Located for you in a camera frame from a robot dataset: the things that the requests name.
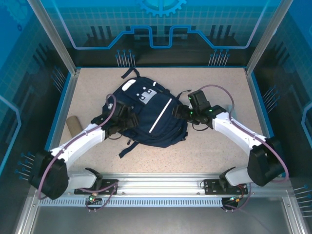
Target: blue wall panel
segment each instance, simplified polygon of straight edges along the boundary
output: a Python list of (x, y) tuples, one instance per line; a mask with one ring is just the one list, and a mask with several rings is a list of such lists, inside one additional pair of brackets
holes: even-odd
[(68, 71), (27, 1), (0, 2), (0, 31), (0, 233), (9, 234), (29, 189), (24, 155), (44, 148)]
[(294, 187), (312, 185), (312, 15), (294, 0), (254, 70)]
[[(77, 66), (129, 66), (118, 54), (123, 49), (137, 66), (245, 66), (279, 3), (43, 1)], [(218, 56), (222, 62), (214, 63)]]

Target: enclosure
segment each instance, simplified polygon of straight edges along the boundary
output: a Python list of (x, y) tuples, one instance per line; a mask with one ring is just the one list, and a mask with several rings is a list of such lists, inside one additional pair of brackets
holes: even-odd
[[(311, 1), (4, 0), (0, 6), (1, 233), (311, 232)], [(85, 128), (100, 115), (129, 67), (175, 96), (207, 84), (226, 88), (235, 119), (280, 140), (290, 180), (252, 184), (242, 212), (225, 213), (222, 198), (231, 196), (206, 195), (201, 182), (247, 165), (248, 156), (226, 136), (189, 124), (186, 141), (168, 148), (138, 145), (119, 158), (129, 141), (121, 137), (75, 161), (70, 170), (91, 167), (119, 180), (103, 210), (89, 214), (86, 196), (74, 191), (39, 200), (27, 181), (32, 155), (72, 138), (68, 117)], [(233, 107), (218, 89), (205, 94), (213, 105)], [(180, 100), (188, 103), (187, 93)]]

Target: tabletop surface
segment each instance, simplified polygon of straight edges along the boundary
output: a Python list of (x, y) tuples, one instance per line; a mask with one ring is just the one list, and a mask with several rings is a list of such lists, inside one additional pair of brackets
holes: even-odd
[[(149, 77), (173, 95), (217, 84), (226, 88), (235, 101), (235, 118), (261, 134), (259, 120), (243, 68), (138, 68), (142, 77)], [(120, 76), (127, 68), (83, 68), (80, 71), (68, 117), (77, 116), (83, 128), (101, 114), (105, 97), (125, 82)], [(231, 101), (226, 93), (214, 87), (204, 89), (211, 105), (226, 109)], [(180, 100), (189, 104), (187, 93)], [(71, 138), (65, 124), (61, 143)], [(139, 144), (120, 159), (127, 148), (126, 137), (107, 139), (81, 156), (69, 170), (91, 167), (102, 173), (220, 173), (230, 167), (247, 165), (248, 156), (230, 139), (214, 130), (197, 132), (188, 127), (186, 141), (168, 148)]]

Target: backpack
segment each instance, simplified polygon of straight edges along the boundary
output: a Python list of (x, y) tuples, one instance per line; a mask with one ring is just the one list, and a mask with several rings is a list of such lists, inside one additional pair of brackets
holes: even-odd
[[(187, 121), (172, 115), (173, 109), (182, 104), (179, 97), (183, 92), (177, 97), (173, 96), (168, 89), (157, 82), (141, 77), (134, 67), (130, 67), (121, 78), (126, 78), (132, 71), (136, 73), (136, 78), (127, 80), (113, 92), (118, 101), (131, 106), (132, 112), (138, 116), (137, 127), (119, 132), (130, 139), (128, 145), (131, 140), (134, 141), (130, 147), (119, 154), (120, 158), (123, 158), (138, 144), (166, 148), (185, 140), (187, 136)], [(110, 108), (105, 104), (102, 108), (103, 113)]]

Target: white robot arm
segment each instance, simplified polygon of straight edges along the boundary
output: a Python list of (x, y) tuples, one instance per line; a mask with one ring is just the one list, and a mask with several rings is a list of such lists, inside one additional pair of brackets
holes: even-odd
[(136, 114), (131, 113), (131, 108), (121, 102), (117, 102), (116, 110), (109, 121), (99, 127), (107, 117), (108, 113), (104, 113), (94, 118), (81, 133), (59, 147), (49, 152), (36, 153), (28, 182), (38, 189), (44, 172), (53, 159), (55, 162), (48, 168), (49, 171), (43, 180), (41, 189), (49, 198), (56, 199), (64, 192), (78, 188), (99, 190), (102, 185), (100, 173), (91, 168), (79, 172), (68, 172), (67, 170), (96, 144), (101, 143), (112, 134), (138, 125)]
[[(220, 106), (211, 107), (202, 91), (195, 91), (189, 94), (189, 100), (192, 108), (186, 105), (179, 105), (174, 109), (173, 115), (176, 118), (182, 118), (193, 124), (206, 124), (236, 143), (248, 156), (248, 166), (241, 168), (230, 168), (220, 175), (219, 185), (225, 193), (230, 193), (231, 188), (246, 183), (255, 183), (264, 186), (279, 174), (284, 172), (283, 166), (274, 155), (268, 151), (263, 142), (271, 145), (279, 154), (281, 147), (279, 141), (275, 138), (266, 138), (265, 136), (254, 133), (235, 119), (231, 118), (229, 113)], [(72, 164), (82, 156), (86, 151), (98, 143), (104, 141), (108, 136), (138, 125), (136, 115), (131, 114), (131, 108), (117, 103), (117, 110), (113, 118), (103, 125), (99, 126), (107, 115), (100, 115), (91, 121), (79, 135), (83, 135), (69, 147), (65, 144), (52, 149), (50, 152), (40, 152), (36, 154), (33, 168), (30, 174), (29, 183), (38, 188), (43, 171), (48, 163), (60, 151), (62, 154), (49, 170), (49, 176), (45, 179), (42, 192), (51, 199), (56, 199), (65, 191), (77, 188), (93, 188), (98, 190), (101, 186), (101, 174), (86, 168), (80, 172), (67, 172)]]
[(188, 95), (191, 105), (179, 105), (173, 115), (192, 124), (206, 124), (209, 128), (227, 136), (249, 156), (248, 165), (241, 168), (230, 168), (220, 175), (219, 185), (226, 193), (234, 186), (255, 183), (264, 186), (284, 172), (278, 155), (282, 155), (280, 142), (275, 138), (266, 138), (233, 119), (225, 109), (211, 106), (201, 90)]

